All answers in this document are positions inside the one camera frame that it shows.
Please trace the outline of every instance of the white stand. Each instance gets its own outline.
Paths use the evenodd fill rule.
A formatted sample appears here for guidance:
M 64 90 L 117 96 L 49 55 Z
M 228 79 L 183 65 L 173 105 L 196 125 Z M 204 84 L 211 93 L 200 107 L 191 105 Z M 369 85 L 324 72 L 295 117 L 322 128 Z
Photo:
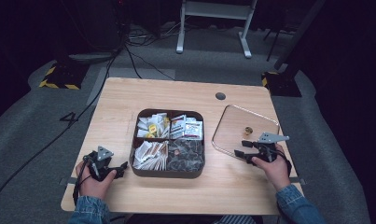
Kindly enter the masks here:
M 246 43 L 246 34 L 248 33 L 249 25 L 251 24 L 252 16 L 254 15 L 257 0 L 252 0 L 251 6 L 235 6 L 225 4 L 203 3 L 203 2 L 189 2 L 183 0 L 181 7 L 181 28 L 179 31 L 178 43 L 176 45 L 176 52 L 182 53 L 184 51 L 185 40 L 185 16 L 202 16 L 215 17 L 225 19 L 244 20 L 244 31 L 238 33 L 238 37 L 243 47 L 246 58 L 251 58 L 252 54 Z

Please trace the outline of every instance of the sleeve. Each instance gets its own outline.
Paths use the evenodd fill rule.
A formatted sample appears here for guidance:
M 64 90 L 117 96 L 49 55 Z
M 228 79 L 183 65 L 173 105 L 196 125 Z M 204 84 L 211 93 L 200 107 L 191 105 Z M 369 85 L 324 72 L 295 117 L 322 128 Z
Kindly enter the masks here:
M 326 223 L 318 209 L 294 185 L 278 191 L 276 198 L 284 215 L 294 223 Z
M 68 223 L 110 223 L 108 206 L 101 199 L 81 196 L 77 199 L 77 207 Z

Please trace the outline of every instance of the table hole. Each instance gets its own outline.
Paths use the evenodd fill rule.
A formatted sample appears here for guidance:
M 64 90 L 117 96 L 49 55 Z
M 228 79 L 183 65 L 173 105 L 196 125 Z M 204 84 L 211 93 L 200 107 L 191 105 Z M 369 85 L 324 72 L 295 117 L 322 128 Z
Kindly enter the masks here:
M 223 93 L 223 92 L 217 92 L 217 93 L 215 94 L 215 97 L 216 97 L 216 99 L 218 99 L 218 100 L 224 100 L 224 99 L 226 99 L 226 95 L 225 95 L 225 93 Z

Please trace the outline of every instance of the hand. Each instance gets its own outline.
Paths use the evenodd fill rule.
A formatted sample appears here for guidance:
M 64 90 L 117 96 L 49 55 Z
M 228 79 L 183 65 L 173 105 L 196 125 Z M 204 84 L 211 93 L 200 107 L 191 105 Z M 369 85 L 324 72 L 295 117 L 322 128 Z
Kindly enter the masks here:
M 284 149 L 278 144 L 275 144 L 275 148 L 284 152 Z M 258 157 L 253 157 L 252 162 L 256 164 L 258 168 L 264 170 L 267 178 L 272 182 L 277 191 L 290 185 L 286 162 L 281 156 L 277 156 L 277 159 L 273 162 L 266 162 Z
M 75 168 L 77 175 L 79 175 L 82 166 L 83 161 L 81 161 Z M 91 196 L 103 200 L 116 173 L 116 170 L 111 171 L 102 182 L 99 182 L 90 176 L 89 167 L 85 166 L 82 178 L 80 179 L 80 196 Z

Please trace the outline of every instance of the wooden table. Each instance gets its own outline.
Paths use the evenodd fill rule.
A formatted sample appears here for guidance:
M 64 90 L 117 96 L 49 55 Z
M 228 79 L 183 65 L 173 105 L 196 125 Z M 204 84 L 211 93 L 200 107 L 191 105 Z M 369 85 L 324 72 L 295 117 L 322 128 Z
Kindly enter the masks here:
M 226 99 L 217 100 L 218 92 L 226 94 Z M 144 109 L 196 111 L 204 118 L 206 163 L 202 174 L 194 179 L 140 177 L 129 167 L 107 193 L 110 210 L 127 214 L 278 215 L 275 190 L 264 172 L 211 145 L 227 105 L 278 120 L 263 87 L 111 77 L 104 84 L 77 164 L 98 146 L 115 153 L 110 167 L 128 161 L 136 118 Z M 280 144 L 290 159 L 285 142 Z M 71 170 L 76 177 L 75 167 Z M 297 176 L 294 168 L 291 176 Z M 73 188 L 68 185 L 65 191 L 63 210 L 75 209 Z

